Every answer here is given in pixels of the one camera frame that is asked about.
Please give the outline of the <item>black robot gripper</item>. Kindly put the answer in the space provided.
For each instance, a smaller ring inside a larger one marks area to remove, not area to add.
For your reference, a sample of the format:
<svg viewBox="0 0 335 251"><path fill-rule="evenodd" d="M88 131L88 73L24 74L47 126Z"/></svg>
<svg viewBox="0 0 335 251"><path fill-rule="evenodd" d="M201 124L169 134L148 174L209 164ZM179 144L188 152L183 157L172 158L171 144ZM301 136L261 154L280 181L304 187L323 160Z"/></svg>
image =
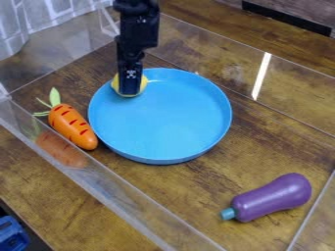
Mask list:
<svg viewBox="0 0 335 251"><path fill-rule="evenodd" d="M123 96L141 92L144 50L159 44L160 6L157 0L115 0L113 10L120 14L117 49L124 60L117 66L119 87Z"/></svg>

